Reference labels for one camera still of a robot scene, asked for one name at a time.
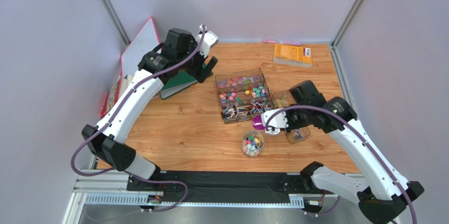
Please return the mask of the purple plastic scoop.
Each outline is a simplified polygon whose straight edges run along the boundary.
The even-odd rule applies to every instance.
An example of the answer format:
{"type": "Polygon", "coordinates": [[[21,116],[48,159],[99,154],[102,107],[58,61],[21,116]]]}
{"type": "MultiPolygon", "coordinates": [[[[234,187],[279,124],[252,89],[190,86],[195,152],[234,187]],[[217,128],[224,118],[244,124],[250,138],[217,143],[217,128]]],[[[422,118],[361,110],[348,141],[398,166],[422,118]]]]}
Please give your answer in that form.
{"type": "Polygon", "coordinates": [[[255,116],[252,119],[252,126],[256,130],[265,131],[267,129],[267,126],[264,121],[263,115],[255,116]]]}

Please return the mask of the three-compartment clear candy box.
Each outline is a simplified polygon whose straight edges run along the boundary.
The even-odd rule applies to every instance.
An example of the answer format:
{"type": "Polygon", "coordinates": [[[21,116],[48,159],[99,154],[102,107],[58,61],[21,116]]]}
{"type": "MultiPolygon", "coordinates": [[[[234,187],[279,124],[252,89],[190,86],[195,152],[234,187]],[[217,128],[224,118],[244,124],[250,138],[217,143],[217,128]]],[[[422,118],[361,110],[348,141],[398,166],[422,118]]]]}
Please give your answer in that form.
{"type": "Polygon", "coordinates": [[[215,83],[225,124],[252,120],[274,107],[260,68],[217,75],[215,83]]]}

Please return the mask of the clear plastic jar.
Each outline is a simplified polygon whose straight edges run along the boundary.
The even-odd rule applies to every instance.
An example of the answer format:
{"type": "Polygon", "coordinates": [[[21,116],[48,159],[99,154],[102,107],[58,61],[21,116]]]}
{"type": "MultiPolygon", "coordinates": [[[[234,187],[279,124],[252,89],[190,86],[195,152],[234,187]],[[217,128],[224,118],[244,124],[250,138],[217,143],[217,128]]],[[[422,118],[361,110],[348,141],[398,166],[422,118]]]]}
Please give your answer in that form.
{"type": "Polygon", "coordinates": [[[265,144],[263,135],[259,131],[248,131],[242,138],[242,153],[247,157],[257,157],[262,153],[265,144]]]}

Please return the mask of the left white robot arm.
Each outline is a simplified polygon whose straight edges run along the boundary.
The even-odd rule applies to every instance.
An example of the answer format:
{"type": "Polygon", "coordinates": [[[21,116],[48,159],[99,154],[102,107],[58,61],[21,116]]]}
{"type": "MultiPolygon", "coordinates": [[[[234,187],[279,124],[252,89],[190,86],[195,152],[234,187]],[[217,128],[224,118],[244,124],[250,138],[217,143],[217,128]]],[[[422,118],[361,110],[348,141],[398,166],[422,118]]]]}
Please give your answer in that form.
{"type": "Polygon", "coordinates": [[[84,143],[81,148],[89,151],[110,165],[111,169],[123,171],[140,179],[149,179],[160,168],[137,154],[126,145],[129,132],[149,101],[179,71],[185,71],[198,83],[212,73],[217,59],[206,63],[210,50],[219,38],[205,25],[199,34],[172,28],[165,41],[143,55],[132,82],[111,110],[95,125],[82,130],[84,143]]]}

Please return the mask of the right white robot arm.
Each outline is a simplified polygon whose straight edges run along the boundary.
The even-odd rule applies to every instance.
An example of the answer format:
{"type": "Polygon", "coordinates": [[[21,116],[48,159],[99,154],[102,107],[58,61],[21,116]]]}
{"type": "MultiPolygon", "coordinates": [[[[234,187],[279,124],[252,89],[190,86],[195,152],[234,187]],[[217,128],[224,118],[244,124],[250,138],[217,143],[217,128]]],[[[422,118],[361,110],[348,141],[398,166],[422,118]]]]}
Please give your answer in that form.
{"type": "Polygon", "coordinates": [[[370,140],[357,113],[341,97],[326,100],[310,80],[289,90],[299,109],[286,112],[287,130],[312,125],[329,134],[362,172],[359,181],[331,170],[319,162],[306,166],[301,175],[311,187],[331,191],[358,205],[372,223],[394,222],[406,208],[417,223],[413,201],[424,193],[418,181],[409,181],[383,156],[370,140]]]}

